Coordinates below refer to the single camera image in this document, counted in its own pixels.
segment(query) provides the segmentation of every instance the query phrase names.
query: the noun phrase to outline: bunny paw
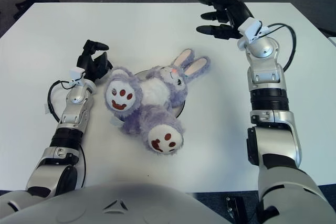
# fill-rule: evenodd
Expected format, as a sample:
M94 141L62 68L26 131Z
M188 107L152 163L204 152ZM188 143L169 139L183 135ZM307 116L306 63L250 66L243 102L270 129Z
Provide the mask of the bunny paw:
M159 154L171 154L183 143L183 137L175 128L160 124L148 133L149 146Z
M127 111L135 103L135 90L126 82L111 81L107 90L107 100L111 109Z

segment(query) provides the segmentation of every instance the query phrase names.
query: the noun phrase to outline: purple plush rabbit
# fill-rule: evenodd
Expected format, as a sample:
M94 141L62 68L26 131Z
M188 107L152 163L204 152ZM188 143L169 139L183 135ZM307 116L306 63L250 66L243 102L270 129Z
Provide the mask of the purple plush rabbit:
M159 154L172 154L183 145L181 123L172 108L183 104L187 83L209 67L208 57L194 60L184 50L170 66L154 67L140 80L126 68L114 68L106 89L106 105L128 134L140 134L145 146Z

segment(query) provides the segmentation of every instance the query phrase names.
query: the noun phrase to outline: silver robot arm segment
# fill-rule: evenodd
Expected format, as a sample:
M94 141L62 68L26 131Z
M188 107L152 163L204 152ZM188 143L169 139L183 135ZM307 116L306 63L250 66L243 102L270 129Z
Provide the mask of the silver robot arm segment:
M250 117L256 126L248 129L247 149L249 161L259 166L258 221L336 223L335 212L321 190L298 168L302 153L284 71L277 63L280 46L267 36L247 39L244 29L255 23L259 21L250 17L238 28L243 35L238 46L244 46L250 63Z
M93 105L92 96L97 89L94 81L103 77L108 69L112 68L106 52L95 60L92 59L92 55L96 50L108 49L108 46L90 40L84 45L77 66L70 71L70 91L66 97L66 108L61 119L53 113L59 122L51 144L44 150L30 176L26 190L12 191L0 197L0 219L75 189L77 170L74 165L79 160L80 144Z

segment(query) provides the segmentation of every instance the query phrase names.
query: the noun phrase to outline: bunny face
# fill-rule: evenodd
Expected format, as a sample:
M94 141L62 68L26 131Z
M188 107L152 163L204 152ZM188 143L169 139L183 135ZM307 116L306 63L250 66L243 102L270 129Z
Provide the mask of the bunny face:
M161 67L159 73L163 81L174 85L177 91L185 89L186 85L184 79L179 75L177 68Z

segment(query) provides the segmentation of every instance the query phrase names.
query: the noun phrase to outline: metal bracket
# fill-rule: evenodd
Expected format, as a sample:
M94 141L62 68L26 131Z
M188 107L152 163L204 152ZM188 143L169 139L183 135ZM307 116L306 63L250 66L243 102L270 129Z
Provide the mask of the metal bracket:
M250 77L253 84L277 83L280 81L280 65L277 63L279 44L276 40L264 37L246 47L250 63Z

